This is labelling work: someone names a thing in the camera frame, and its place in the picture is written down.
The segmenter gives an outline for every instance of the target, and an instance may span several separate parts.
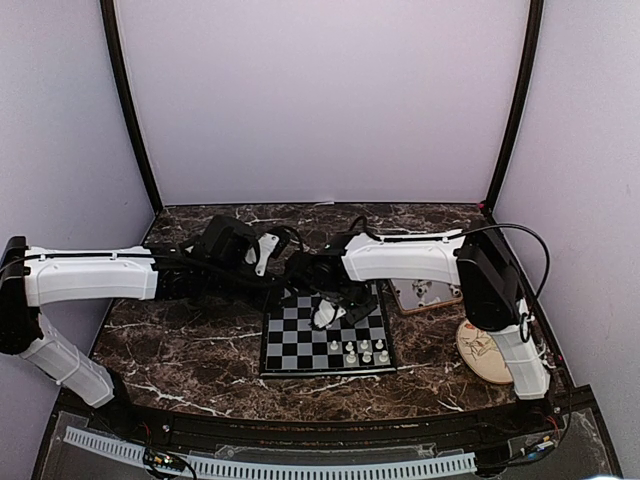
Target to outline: wall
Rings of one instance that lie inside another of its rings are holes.
[[[640,477],[640,4],[545,6],[499,221],[549,242],[542,297],[578,384],[591,383],[625,474]],[[510,235],[534,282],[538,247]]]
[[[152,219],[110,70],[97,1],[0,3],[0,248],[125,247]],[[47,309],[88,351],[104,302]],[[0,478],[30,478],[58,389],[0,355]]]
[[[482,200],[528,4],[118,2],[164,202]]]

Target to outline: robotic arm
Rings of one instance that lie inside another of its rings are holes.
[[[462,291],[469,320],[496,341],[517,396],[545,396],[550,377],[523,322],[529,312],[518,267],[494,231],[377,237],[365,228],[337,235],[317,254],[304,252],[300,244],[283,275],[270,273],[269,259],[282,253],[291,233],[277,227],[259,236],[239,220],[218,216],[203,234],[179,246],[56,251],[28,247],[24,237],[14,237],[0,263],[0,353],[32,362],[97,409],[114,430],[126,433],[136,422],[119,375],[79,352],[41,306],[78,299],[216,295],[268,311],[277,307],[287,287],[322,296],[314,323],[324,328],[342,316],[355,323],[375,308],[367,281],[430,280]]]

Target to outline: wooden round board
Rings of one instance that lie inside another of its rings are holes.
[[[498,346],[487,332],[465,320],[458,327],[456,343],[462,359],[480,378],[499,385],[513,382]]]

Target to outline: marble table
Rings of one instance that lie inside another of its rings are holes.
[[[482,218],[475,205],[225,205],[166,208],[148,243],[181,242],[216,214],[257,231],[297,228],[317,249],[358,215],[384,233],[437,232]],[[401,315],[386,293],[398,372],[368,377],[262,379],[262,314],[242,303],[119,300],[106,319],[93,358],[120,372],[139,405],[229,418],[270,421],[410,419],[513,402],[510,386],[489,384],[464,364],[455,332],[462,305]]]

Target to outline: black and white checkered board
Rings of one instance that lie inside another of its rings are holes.
[[[326,330],[311,327],[311,312],[320,303],[317,295],[302,297],[292,295],[283,300],[282,309],[267,313],[262,330],[260,374],[265,377],[300,377],[316,375],[363,375],[394,372],[395,355],[389,334],[389,320],[377,286],[370,285],[378,299],[378,307],[355,325],[344,319],[333,322]],[[339,348],[331,349],[336,341]],[[362,361],[365,350],[362,340],[368,340],[366,349],[371,361]],[[382,340],[383,348],[376,348]],[[347,362],[345,347],[352,342],[357,360]],[[380,361],[382,350],[389,352],[386,362]]]

